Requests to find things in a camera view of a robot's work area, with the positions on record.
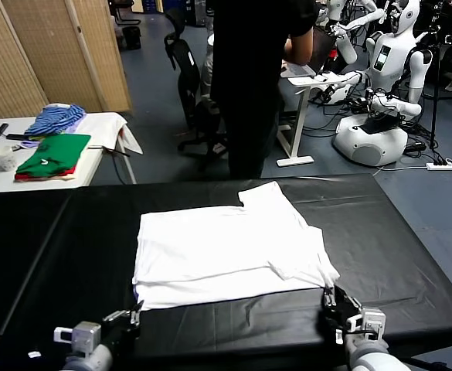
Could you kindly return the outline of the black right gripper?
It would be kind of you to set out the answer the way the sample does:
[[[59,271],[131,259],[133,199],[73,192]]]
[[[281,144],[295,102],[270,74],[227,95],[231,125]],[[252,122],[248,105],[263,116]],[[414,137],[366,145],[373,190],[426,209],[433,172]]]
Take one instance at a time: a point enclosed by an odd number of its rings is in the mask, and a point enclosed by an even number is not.
[[[329,344],[343,344],[348,332],[348,319],[359,315],[360,311],[361,303],[344,289],[325,287],[318,315],[320,335]]]

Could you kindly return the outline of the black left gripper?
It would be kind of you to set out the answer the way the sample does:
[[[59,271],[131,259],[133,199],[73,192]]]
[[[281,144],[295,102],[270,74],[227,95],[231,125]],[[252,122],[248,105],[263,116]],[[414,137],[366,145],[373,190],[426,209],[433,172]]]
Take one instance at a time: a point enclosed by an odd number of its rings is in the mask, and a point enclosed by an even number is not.
[[[110,325],[101,344],[109,349],[112,356],[122,356],[133,352],[134,344],[140,335],[140,312],[144,300],[135,304],[131,310],[117,310],[102,318],[103,323],[115,322],[120,318],[130,318],[130,322]]]

